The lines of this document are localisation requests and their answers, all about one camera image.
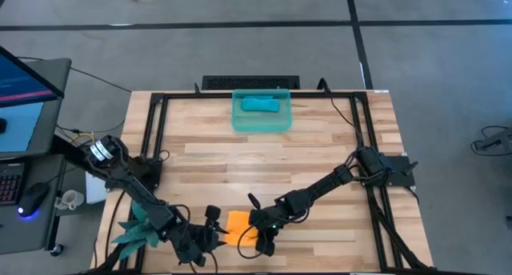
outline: black keyboard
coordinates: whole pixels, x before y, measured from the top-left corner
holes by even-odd
[[[0,206],[18,204],[24,172],[25,163],[0,164]]]
[[[301,89],[298,76],[203,76],[202,90]]]

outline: concrete floor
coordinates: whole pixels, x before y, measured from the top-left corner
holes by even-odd
[[[355,0],[360,20],[512,18],[509,2]],[[349,19],[346,0],[6,0],[0,8],[0,26]],[[475,156],[469,144],[483,126],[512,122],[511,35],[512,26],[362,27],[374,88],[390,90],[406,151],[420,163],[414,175],[440,269],[510,273],[510,158]],[[13,31],[0,33],[0,45],[72,58],[130,90],[190,90],[207,74],[297,74],[304,89],[320,77],[331,88],[363,88],[351,27]],[[128,101],[72,73],[59,124],[108,129]],[[58,241],[67,252],[4,255],[0,274],[87,269],[100,217],[100,209],[66,217]]]

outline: green object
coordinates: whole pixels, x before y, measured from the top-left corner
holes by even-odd
[[[276,100],[278,112],[245,111],[242,101],[245,98]],[[233,90],[231,125],[237,132],[285,132],[291,127],[290,91],[275,90]]]
[[[150,224],[146,211],[134,201],[132,201],[131,210],[137,220],[119,222],[125,233],[112,240],[112,243],[128,243],[121,251],[119,260],[129,257],[146,243],[149,243],[151,247],[156,247],[159,243],[158,235]]]
[[[279,112],[279,100],[272,98],[247,98],[245,96],[242,99],[242,110]]]

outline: orange object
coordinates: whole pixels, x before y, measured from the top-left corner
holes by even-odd
[[[244,231],[249,228],[249,212],[244,211],[230,211],[227,215],[226,231],[229,234],[224,236],[224,241],[228,245],[236,246],[238,239]],[[251,228],[242,237],[240,246],[256,246],[256,240],[258,239],[258,230]]]

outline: black computer mouse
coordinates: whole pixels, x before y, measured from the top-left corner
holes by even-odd
[[[18,213],[21,217],[29,217],[37,211],[50,191],[47,183],[35,183],[23,192],[18,204]]]

